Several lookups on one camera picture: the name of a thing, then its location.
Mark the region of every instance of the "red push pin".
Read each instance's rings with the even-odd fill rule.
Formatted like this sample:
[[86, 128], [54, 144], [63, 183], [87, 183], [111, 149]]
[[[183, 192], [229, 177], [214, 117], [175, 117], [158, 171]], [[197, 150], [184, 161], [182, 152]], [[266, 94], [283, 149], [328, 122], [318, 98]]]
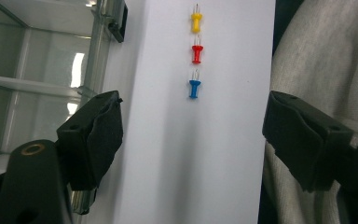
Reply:
[[201, 45], [200, 35], [197, 35], [196, 38], [194, 39], [194, 46], [192, 49], [194, 51], [193, 63], [201, 63], [200, 53], [203, 50], [203, 46]]

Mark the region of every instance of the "gray fabric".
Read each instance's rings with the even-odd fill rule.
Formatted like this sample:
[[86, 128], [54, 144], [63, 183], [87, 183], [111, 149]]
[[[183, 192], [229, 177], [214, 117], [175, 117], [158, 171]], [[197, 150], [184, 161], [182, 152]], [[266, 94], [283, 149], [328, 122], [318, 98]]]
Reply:
[[[304, 1], [275, 52], [271, 89], [302, 98], [358, 133], [358, 0]], [[339, 184], [303, 192], [269, 144], [263, 180], [280, 223], [339, 223]]]

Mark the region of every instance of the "yellow push pin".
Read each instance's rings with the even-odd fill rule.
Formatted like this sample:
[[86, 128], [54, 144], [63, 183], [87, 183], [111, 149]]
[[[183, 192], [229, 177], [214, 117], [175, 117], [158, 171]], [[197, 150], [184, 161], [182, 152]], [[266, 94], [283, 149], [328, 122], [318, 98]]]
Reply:
[[191, 15], [191, 19], [193, 20], [193, 29], [191, 29], [191, 31], [193, 33], [198, 33], [201, 30], [200, 20], [202, 19], [202, 14], [200, 14], [199, 4], [196, 4], [196, 6], [194, 7], [194, 11], [193, 14]]

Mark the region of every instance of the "push pin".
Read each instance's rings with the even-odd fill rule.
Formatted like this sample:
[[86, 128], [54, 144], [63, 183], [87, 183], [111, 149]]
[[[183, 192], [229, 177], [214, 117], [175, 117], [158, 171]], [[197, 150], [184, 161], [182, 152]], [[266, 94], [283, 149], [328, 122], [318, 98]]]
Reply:
[[200, 71], [199, 71], [199, 69], [196, 69], [196, 71], [193, 72], [192, 79], [189, 81], [190, 85], [191, 85], [191, 94], [190, 94], [191, 99], [198, 98], [197, 97], [197, 87], [201, 84], [201, 82], [199, 81], [199, 78], [200, 78]]
[[197, 35], [196, 38], [194, 39], [194, 45], [193, 45], [192, 49], [194, 51], [193, 63], [201, 63], [200, 53], [203, 50], [203, 46], [201, 45], [200, 35]]
[[193, 20], [193, 29], [191, 29], [191, 31], [193, 33], [198, 33], [201, 30], [200, 20], [202, 19], [202, 14], [200, 14], [199, 4], [196, 4], [196, 6], [194, 7], [194, 11], [193, 14], [191, 15], [191, 19]]

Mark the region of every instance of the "blue push pin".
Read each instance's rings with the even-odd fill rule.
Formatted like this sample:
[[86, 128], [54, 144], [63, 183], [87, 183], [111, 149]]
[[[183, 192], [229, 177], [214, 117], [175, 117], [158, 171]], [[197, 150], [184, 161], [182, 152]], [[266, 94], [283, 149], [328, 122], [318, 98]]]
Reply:
[[200, 71], [199, 71], [199, 69], [196, 69], [196, 71], [194, 71], [194, 73], [193, 73], [193, 79], [189, 81], [189, 83], [191, 85], [191, 94], [190, 94], [191, 99], [198, 98], [197, 97], [197, 88], [201, 84], [201, 82], [199, 81], [199, 77], [200, 77]]

